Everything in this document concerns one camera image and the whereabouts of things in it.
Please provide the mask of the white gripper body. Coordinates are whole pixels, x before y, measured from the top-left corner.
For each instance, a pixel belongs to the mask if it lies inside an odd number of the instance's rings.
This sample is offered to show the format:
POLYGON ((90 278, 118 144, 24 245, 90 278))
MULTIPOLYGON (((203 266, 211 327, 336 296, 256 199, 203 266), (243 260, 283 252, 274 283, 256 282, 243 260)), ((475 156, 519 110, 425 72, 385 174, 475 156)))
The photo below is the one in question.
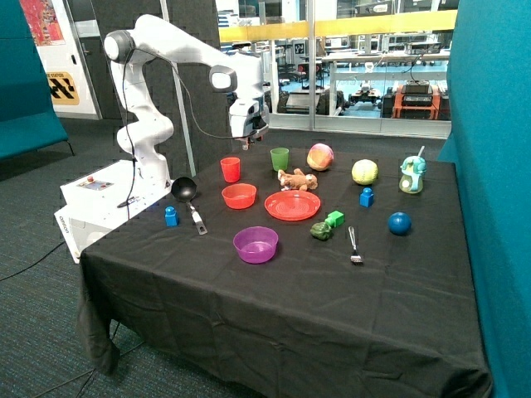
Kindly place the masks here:
POLYGON ((231 137, 250 143, 251 138, 263 137, 269 130, 269 107, 265 96, 236 98, 229 107, 231 137))

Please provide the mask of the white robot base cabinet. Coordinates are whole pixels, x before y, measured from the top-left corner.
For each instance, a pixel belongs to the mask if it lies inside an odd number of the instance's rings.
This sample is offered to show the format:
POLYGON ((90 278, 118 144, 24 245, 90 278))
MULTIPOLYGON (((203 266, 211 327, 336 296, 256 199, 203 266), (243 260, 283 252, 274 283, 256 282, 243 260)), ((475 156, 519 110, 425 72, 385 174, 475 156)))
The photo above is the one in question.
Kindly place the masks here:
POLYGON ((66 205, 55 218, 75 263, 81 252, 169 194, 172 180, 147 178, 140 166, 119 160, 61 186, 66 205))

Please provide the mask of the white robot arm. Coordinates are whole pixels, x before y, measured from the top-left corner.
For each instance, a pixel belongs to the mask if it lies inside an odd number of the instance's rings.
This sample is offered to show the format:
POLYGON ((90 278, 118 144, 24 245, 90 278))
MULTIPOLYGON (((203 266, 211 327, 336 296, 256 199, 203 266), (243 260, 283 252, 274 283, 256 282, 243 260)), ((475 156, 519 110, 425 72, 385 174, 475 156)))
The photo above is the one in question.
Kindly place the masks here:
POLYGON ((244 51, 224 54, 153 15, 139 17, 132 30, 109 33, 104 49, 119 100, 137 118, 118 132, 119 145, 134 156, 140 182, 146 187, 168 186, 167 160, 155 147, 173 135, 173 122, 155 107, 145 82, 143 67, 149 61, 159 58, 209 66, 212 88, 236 95, 229 109, 229 123, 231 136, 240 140, 244 148, 269 128, 263 65, 258 55, 244 51))

